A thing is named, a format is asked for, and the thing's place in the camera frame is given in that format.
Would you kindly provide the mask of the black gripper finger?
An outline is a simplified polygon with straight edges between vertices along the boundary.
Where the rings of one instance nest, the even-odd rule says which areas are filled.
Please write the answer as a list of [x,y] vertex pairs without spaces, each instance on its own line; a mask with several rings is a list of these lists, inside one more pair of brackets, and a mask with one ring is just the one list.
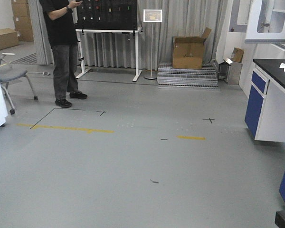
[[275,213],[275,224],[279,228],[285,228],[285,210],[277,211]]

